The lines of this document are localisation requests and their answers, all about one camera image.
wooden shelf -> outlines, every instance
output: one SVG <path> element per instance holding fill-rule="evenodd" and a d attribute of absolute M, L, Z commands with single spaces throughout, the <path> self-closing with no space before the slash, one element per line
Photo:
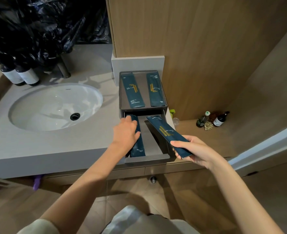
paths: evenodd
<path fill-rule="evenodd" d="M 197 136 L 223 157 L 236 157 L 238 155 L 234 150 L 230 134 L 223 126 L 204 130 L 204 127 L 198 128 L 196 126 L 196 120 L 187 120 L 180 121 L 176 130 L 182 135 Z"/>

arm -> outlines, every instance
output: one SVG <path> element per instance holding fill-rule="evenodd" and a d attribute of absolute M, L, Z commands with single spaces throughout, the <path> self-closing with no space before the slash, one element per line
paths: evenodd
<path fill-rule="evenodd" d="M 250 192 L 246 184 L 229 163 L 215 150 L 195 136 L 184 135 L 189 142 L 172 141 L 171 145 L 188 149 L 194 155 L 185 158 L 209 169 L 229 204 L 244 234 L 283 234 L 266 210 Z"/>
<path fill-rule="evenodd" d="M 51 221 L 60 234 L 76 233 L 114 166 L 140 136 L 130 116 L 114 127 L 112 144 L 105 153 L 40 217 Z"/>

hand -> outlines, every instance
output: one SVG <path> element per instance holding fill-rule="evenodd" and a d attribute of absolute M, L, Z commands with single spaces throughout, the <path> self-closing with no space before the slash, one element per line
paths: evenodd
<path fill-rule="evenodd" d="M 214 149 L 206 145 L 198 137 L 191 135 L 183 135 L 183 137 L 190 142 L 171 141 L 171 145 L 178 148 L 185 148 L 193 153 L 193 155 L 184 158 L 184 160 L 194 162 L 210 170 L 217 162 L 224 160 L 223 157 L 221 157 Z M 177 158 L 181 159 L 176 151 L 175 155 Z"/>
<path fill-rule="evenodd" d="M 134 146 L 140 136 L 136 131 L 137 121 L 132 121 L 130 116 L 121 118 L 120 123 L 113 128 L 113 144 L 125 149 L 127 153 Z"/>

gold logo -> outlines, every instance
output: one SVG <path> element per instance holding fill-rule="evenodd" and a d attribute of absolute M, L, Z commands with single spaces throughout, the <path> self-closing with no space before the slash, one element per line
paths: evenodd
<path fill-rule="evenodd" d="M 150 84 L 150 90 L 151 90 L 151 92 L 157 92 L 157 90 L 154 90 L 153 84 Z"/>
<path fill-rule="evenodd" d="M 130 86 L 133 86 L 133 88 L 134 88 L 134 90 L 135 90 L 135 93 L 137 93 L 137 92 L 138 92 L 138 90 L 137 90 L 137 86 L 136 86 L 136 85 L 131 84 Z"/>
<path fill-rule="evenodd" d="M 174 134 L 168 133 L 162 126 L 160 126 L 160 131 L 163 133 L 164 136 L 174 135 Z"/>

sleeve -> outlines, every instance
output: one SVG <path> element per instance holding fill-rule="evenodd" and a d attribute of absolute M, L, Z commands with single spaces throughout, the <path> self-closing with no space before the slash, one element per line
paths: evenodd
<path fill-rule="evenodd" d="M 50 221 L 37 219 L 17 234 L 59 234 L 59 231 Z"/>

